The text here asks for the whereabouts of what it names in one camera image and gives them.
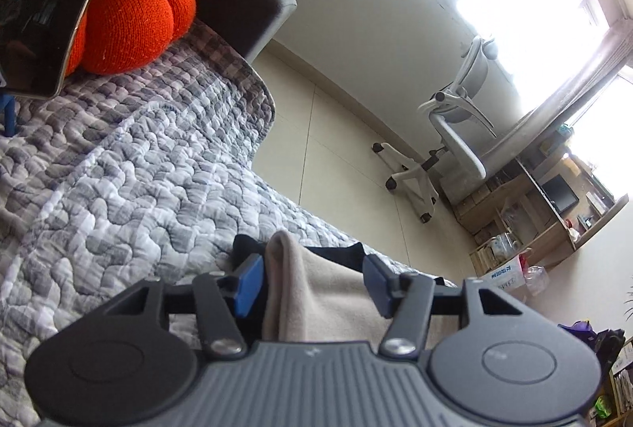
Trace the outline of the cream black raglan sweatshirt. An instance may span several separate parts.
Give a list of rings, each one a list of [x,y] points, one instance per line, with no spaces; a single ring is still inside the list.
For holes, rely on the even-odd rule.
[[[362,276],[365,248],[305,247],[286,231],[262,243],[234,237],[231,264],[262,256],[264,280],[246,318],[237,321],[248,344],[256,341],[367,341],[378,349],[390,321],[382,318]]]

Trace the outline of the white blue paper bag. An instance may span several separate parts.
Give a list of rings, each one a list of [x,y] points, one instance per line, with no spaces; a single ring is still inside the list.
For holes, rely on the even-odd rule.
[[[514,258],[489,271],[481,279],[502,291],[514,292],[526,285],[527,268],[527,256],[524,253],[518,253]]]

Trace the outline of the grey checked quilted bedcover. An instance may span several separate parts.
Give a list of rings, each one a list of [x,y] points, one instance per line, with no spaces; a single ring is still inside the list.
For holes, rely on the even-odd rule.
[[[53,99],[19,99],[16,115],[1,141],[3,425],[39,421],[32,351],[134,283],[225,271],[239,234],[353,244],[253,171],[274,98],[201,22],[149,65],[72,76]]]

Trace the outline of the white grey office chair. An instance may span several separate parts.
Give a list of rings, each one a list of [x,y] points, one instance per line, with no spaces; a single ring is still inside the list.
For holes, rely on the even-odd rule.
[[[487,79],[489,64],[497,57],[498,49],[492,39],[474,37],[462,54],[462,63],[455,78],[417,107],[417,112],[427,118],[441,140],[440,146],[430,150],[426,160],[416,161],[386,142],[372,145],[372,151],[393,169],[386,179],[385,188],[405,192],[423,223],[431,220],[439,200],[439,192],[434,188],[429,170],[444,154],[452,154],[469,176],[481,180],[486,178],[484,164],[454,126],[465,120],[475,120],[490,135],[496,134],[493,123],[474,104],[473,98]]]

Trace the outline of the wooden desk shelf unit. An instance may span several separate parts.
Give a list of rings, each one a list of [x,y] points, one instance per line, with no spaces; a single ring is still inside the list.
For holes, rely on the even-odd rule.
[[[557,174],[579,198],[563,215],[542,190]],[[482,276],[520,252],[531,266],[555,266],[585,245],[627,202],[627,195],[611,194],[591,166],[564,142],[552,150],[528,150],[511,160],[453,209],[478,244],[470,260],[475,274]]]

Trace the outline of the black laptop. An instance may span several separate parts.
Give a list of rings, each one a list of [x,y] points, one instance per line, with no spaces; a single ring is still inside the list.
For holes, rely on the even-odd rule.
[[[563,215],[579,203],[579,198],[561,174],[549,179],[542,190],[559,215]]]

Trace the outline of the purple plush toy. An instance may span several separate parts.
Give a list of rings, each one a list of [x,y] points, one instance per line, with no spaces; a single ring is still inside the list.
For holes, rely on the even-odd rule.
[[[588,345],[594,345],[598,337],[588,320],[576,321],[572,325],[559,324],[559,327]]]

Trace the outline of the blue stool phone stand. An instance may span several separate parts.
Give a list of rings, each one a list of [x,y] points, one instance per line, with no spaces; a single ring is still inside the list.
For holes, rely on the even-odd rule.
[[[15,97],[0,95],[0,110],[3,114],[3,128],[6,137],[13,137],[16,131]]]

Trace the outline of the right grey curtain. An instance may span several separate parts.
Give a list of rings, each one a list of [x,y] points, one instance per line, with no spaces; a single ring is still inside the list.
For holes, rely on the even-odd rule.
[[[467,176],[464,170],[454,170],[441,178],[440,185],[449,203],[464,200],[541,135],[566,121],[616,76],[631,55],[632,20],[621,19],[609,28],[598,51],[569,83],[557,89],[479,157],[486,170],[484,177]]]

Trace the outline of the smartphone playing video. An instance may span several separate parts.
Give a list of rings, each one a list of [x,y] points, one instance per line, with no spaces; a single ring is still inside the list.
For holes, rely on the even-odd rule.
[[[1,0],[1,92],[59,94],[89,0]]]

